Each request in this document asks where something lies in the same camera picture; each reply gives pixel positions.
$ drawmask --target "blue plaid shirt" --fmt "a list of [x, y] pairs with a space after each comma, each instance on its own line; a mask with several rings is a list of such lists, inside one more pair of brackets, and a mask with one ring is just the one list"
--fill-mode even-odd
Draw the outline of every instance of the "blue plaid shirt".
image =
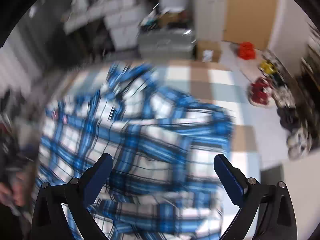
[[95, 94], [52, 102], [46, 114], [34, 196], [44, 181], [67, 183], [107, 152], [113, 170], [88, 210], [109, 239], [220, 237], [213, 159], [229, 157], [232, 131], [223, 108], [159, 86], [150, 65], [117, 63]]

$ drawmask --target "metal screw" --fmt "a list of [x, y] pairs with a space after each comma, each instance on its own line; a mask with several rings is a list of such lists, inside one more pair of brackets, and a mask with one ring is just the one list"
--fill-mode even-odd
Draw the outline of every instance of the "metal screw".
[[79, 179], [78, 178], [72, 178], [71, 180], [70, 180], [70, 183], [72, 184], [72, 185], [75, 185], [75, 184], [77, 184], [79, 182]]
[[252, 185], [254, 185], [254, 184], [257, 183], [256, 179], [254, 179], [254, 178], [249, 178], [249, 179], [248, 179], [248, 182], [249, 182], [250, 184], [252, 184]]
[[41, 188], [46, 188], [48, 186], [49, 186], [49, 182], [47, 181], [41, 184]]
[[279, 182], [279, 186], [280, 186], [281, 188], [285, 188], [285, 183], [284, 183], [283, 181], [280, 181], [280, 182]]

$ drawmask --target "tiled floor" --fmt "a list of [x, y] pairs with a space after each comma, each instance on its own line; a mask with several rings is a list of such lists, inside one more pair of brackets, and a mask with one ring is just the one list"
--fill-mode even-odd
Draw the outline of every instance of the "tiled floor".
[[[240, 71], [239, 61], [231, 50], [230, 43], [222, 42], [221, 47], [223, 53], [220, 63], [233, 71], [236, 85], [246, 93], [250, 81]], [[280, 119], [276, 113], [276, 107], [261, 108], [246, 102], [243, 109], [243, 118], [255, 129], [262, 170], [288, 160], [286, 145], [288, 133], [279, 123]]]

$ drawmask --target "wooden panel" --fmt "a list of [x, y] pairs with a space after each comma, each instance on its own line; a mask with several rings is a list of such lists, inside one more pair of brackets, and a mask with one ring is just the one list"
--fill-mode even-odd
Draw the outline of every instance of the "wooden panel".
[[269, 42], [277, 0], [228, 0], [224, 40], [249, 41], [264, 50]]

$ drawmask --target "cardboard box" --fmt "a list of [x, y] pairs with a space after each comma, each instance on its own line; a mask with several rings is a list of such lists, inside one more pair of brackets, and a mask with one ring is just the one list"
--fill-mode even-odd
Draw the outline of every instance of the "cardboard box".
[[220, 42], [198, 41], [197, 60], [204, 62], [218, 62], [221, 57]]
[[180, 19], [179, 16], [180, 13], [171, 13], [167, 12], [159, 17], [159, 25], [161, 28], [164, 28], [167, 26], [170, 22], [178, 22]]

